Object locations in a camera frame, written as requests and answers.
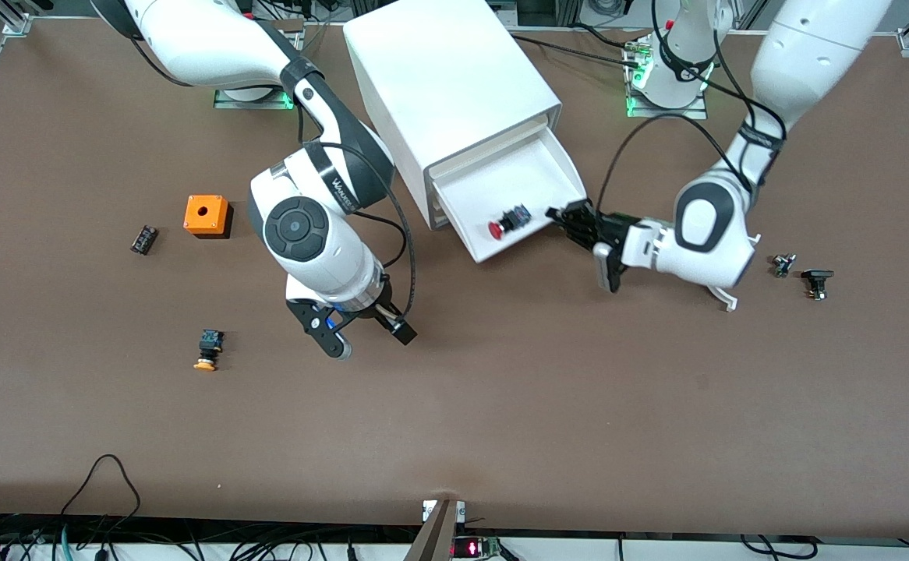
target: brown table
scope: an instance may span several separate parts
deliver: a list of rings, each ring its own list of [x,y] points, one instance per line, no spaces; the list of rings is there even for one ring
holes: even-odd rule
[[[727,41],[743,79],[758,42]],[[621,77],[525,50],[593,192],[638,122]],[[339,28],[315,60],[366,118]],[[415,523],[420,500],[450,493],[493,527],[909,538],[909,59],[893,38],[792,132],[750,216],[761,258],[736,312],[648,270],[605,294],[552,230],[473,265],[397,184],[419,337],[354,324],[343,363],[285,309],[245,212],[230,241],[181,228],[189,194],[243,210],[250,178],[298,149],[294,113],[212,110],[211,95],[160,79],[96,20],[37,21],[3,50],[0,511],[58,511],[113,452],[156,516]],[[708,97],[728,142],[744,109]],[[652,125],[607,207],[669,217],[714,160],[685,123]],[[144,224],[163,231],[137,256]],[[397,248],[390,228],[355,227],[379,255]],[[829,298],[769,274],[777,252],[835,270]],[[407,274],[394,267],[399,295]],[[228,334],[213,374],[191,369],[202,328]],[[113,469],[76,504],[128,508]]]

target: white robotic arm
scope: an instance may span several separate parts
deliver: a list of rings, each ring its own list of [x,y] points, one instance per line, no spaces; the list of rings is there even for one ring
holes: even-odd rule
[[[783,4],[753,65],[758,103],[727,150],[728,163],[719,161],[679,192],[673,223],[619,213],[594,216],[583,202],[550,210],[569,238],[593,250],[602,287],[616,291],[629,266],[709,288],[738,284],[754,256],[746,214],[787,132],[846,74],[889,6],[890,0]],[[700,27],[697,35],[713,41],[713,26]]]
[[[248,199],[255,232],[288,273],[288,308],[333,358],[351,354],[340,330],[357,317],[376,319],[408,344],[416,332],[391,303],[382,263],[344,220],[386,196],[393,161],[312,62],[270,24],[243,17],[223,0],[91,2],[122,35],[145,40],[181,82],[292,93],[322,134],[253,178]],[[341,322],[333,322],[333,312]]]

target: gray circular joint cover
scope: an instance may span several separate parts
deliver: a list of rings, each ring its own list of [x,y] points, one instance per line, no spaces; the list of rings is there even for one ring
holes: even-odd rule
[[[90,0],[91,6],[108,25],[122,34],[126,39],[142,40],[140,28],[126,7],[126,0]]]
[[[264,241],[280,258],[308,262],[326,246],[330,220],[323,206],[308,196],[277,203],[264,221]]]

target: orange button housing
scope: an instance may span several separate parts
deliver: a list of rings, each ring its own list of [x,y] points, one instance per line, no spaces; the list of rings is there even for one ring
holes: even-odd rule
[[[229,238],[233,222],[233,207],[225,196],[191,195],[184,210],[184,230],[195,238]]]

